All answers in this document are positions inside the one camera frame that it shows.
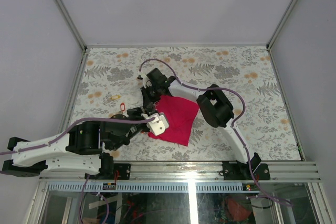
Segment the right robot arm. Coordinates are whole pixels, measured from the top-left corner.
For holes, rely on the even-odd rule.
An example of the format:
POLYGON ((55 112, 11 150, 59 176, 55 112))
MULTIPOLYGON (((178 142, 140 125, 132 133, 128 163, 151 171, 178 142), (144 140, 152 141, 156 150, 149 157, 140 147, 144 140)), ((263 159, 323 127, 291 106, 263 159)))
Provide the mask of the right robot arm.
POLYGON ((251 179, 257 175, 261 158, 246 143, 236 124, 241 115, 234 116, 233 105, 224 91, 236 95, 243 105, 242 112, 245 112, 246 105, 241 95, 233 90, 220 88, 215 84, 208 88, 191 86, 182 83, 176 75, 166 77, 157 68, 146 75, 139 74, 138 79, 143 82, 141 92, 144 104, 158 102, 164 95, 196 103, 205 122, 211 127, 217 128, 233 149, 236 161, 241 163, 239 166, 240 175, 245 179, 251 179))

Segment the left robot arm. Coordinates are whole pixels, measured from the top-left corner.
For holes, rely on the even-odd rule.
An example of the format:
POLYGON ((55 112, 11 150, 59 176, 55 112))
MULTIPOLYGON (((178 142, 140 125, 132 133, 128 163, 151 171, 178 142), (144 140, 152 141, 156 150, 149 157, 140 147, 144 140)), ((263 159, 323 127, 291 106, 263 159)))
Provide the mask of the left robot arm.
POLYGON ((111 118, 83 118, 64 132, 37 141, 12 137, 8 141, 9 160, 1 173, 16 177, 35 177, 42 172, 83 173, 85 178, 113 179, 116 151, 141 132, 158 136, 169 127, 163 113, 146 114, 142 108, 111 118))

